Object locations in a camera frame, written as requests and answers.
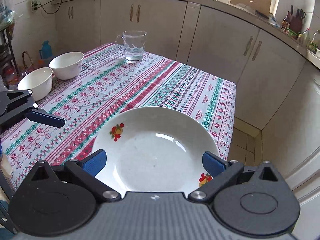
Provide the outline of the clear glass mug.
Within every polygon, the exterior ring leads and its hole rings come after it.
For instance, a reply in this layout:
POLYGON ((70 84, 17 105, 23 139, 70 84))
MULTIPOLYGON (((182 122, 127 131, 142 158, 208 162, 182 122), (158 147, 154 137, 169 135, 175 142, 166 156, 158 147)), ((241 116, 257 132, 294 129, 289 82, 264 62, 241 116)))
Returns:
POLYGON ((142 60, 147 38, 146 31, 127 30, 118 35, 115 40, 116 51, 124 55, 129 63, 135 63, 142 60))

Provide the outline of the blue thermos jug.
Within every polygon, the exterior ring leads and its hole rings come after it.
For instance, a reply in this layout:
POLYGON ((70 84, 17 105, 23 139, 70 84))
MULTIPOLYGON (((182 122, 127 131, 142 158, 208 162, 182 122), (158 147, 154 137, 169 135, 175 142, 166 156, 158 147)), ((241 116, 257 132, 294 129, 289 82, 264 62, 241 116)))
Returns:
POLYGON ((42 48, 39 50, 40 58, 43 60, 47 60, 52 57, 53 52, 52 48, 49 44, 49 41, 44 41, 42 44, 42 48))

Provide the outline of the cream kitchen cabinets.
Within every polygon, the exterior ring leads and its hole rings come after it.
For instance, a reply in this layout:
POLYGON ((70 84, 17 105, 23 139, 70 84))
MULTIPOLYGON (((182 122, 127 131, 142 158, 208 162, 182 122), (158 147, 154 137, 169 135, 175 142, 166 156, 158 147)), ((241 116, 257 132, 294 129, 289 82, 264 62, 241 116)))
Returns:
POLYGON ((263 20, 212 0, 58 0, 64 50, 148 33, 146 49, 236 84, 235 123, 300 202, 319 197, 319 59, 263 20))

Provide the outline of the black metal shelf rack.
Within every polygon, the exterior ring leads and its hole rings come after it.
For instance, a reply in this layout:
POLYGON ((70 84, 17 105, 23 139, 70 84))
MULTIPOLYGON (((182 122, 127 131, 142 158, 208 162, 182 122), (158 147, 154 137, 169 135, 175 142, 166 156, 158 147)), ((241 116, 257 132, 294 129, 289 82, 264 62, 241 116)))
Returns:
POLYGON ((8 90, 16 90, 19 82, 19 69, 12 47, 13 29, 14 22, 1 26, 1 77, 8 90))

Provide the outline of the wall power strip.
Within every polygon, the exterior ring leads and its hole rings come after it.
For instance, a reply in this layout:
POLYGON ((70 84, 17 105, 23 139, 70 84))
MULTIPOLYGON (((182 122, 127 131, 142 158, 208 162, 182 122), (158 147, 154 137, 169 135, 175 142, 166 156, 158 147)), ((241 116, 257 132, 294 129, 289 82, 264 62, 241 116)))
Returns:
POLYGON ((38 6, 37 0, 30 0, 30 1, 31 1, 31 10, 36 11, 38 6))

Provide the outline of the white fruit-print plate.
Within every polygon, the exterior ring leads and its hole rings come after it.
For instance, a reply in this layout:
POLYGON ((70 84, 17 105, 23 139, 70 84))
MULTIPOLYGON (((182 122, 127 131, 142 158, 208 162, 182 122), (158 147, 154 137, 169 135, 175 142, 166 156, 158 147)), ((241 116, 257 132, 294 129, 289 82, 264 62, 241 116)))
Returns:
POLYGON ((92 151, 106 152, 96 178, 121 196, 127 192, 183 192, 199 188, 207 171, 202 155, 219 151, 194 118, 164 107, 134 108, 102 126, 92 151))

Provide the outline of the patterned embroidered tablecloth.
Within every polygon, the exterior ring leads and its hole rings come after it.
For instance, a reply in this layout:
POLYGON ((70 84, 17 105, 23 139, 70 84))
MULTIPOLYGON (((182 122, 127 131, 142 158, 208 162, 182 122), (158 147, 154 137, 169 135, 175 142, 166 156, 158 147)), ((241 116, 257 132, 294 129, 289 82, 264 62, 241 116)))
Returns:
POLYGON ((127 63, 114 44, 85 54, 80 74, 53 79, 51 92, 39 102, 65 119, 63 128, 24 119, 1 136, 16 189, 38 160, 60 165, 84 159, 99 129, 115 115, 136 107, 160 106, 191 116, 211 134, 219 156, 227 159, 234 125, 235 83, 152 53, 127 63))

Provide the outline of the wooden knife block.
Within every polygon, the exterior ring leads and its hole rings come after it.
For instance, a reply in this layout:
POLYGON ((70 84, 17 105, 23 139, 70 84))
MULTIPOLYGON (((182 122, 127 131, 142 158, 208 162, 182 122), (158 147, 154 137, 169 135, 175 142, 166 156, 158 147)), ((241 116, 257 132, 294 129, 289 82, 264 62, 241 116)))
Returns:
POLYGON ((295 9, 294 6, 291 6, 290 14, 289 29, 296 34, 299 34, 303 26, 303 20, 306 16, 305 11, 299 8, 295 9))

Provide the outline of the wicker basket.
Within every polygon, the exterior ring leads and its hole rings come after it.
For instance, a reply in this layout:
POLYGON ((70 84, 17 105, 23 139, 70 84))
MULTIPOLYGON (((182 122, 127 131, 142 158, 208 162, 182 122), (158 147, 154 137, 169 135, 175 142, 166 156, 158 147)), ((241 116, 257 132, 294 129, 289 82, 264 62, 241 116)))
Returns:
POLYGON ((36 64, 33 62, 30 54, 27 51, 22 53, 23 72, 29 74, 37 69, 36 64))

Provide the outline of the white ceramic bowl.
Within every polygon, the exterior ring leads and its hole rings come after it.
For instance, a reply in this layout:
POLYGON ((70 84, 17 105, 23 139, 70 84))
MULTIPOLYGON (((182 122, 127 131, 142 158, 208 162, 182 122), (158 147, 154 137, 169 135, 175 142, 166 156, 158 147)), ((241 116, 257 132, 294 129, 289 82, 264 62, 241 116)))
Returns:
POLYGON ((76 77, 82 69, 84 54, 79 51, 64 53, 52 59, 49 67, 60 80, 69 80, 76 77))
POLYGON ((18 90, 31 90, 35 101, 44 99, 52 89, 53 70, 39 68, 25 76, 17 85, 18 90))

